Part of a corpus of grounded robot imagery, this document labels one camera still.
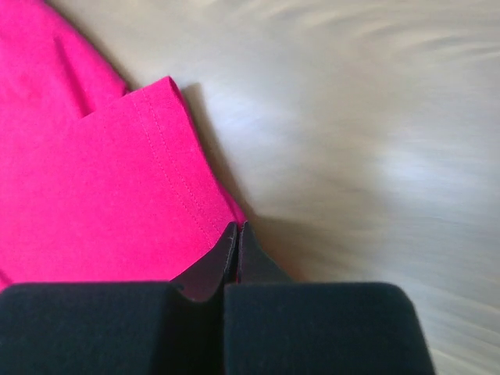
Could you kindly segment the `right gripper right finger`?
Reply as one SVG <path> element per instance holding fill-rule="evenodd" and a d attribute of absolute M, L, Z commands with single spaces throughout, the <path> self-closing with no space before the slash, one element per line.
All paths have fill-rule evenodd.
<path fill-rule="evenodd" d="M 224 288 L 228 374 L 431 374 L 414 304 L 394 284 L 299 283 L 241 228 Z"/>

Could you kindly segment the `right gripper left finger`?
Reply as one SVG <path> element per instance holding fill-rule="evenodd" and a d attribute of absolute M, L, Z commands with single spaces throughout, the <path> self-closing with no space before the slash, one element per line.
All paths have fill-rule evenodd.
<path fill-rule="evenodd" d="M 170 282 L 17 284 L 1 294 L 4 374 L 221 374 L 238 227 Z"/>

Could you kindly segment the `pink t shirt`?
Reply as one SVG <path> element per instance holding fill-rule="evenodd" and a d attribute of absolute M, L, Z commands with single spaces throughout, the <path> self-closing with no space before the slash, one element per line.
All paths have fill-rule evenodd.
<path fill-rule="evenodd" d="M 130 91 L 44 2 L 2 2 L 3 287 L 171 280 L 243 221 L 172 78 Z"/>

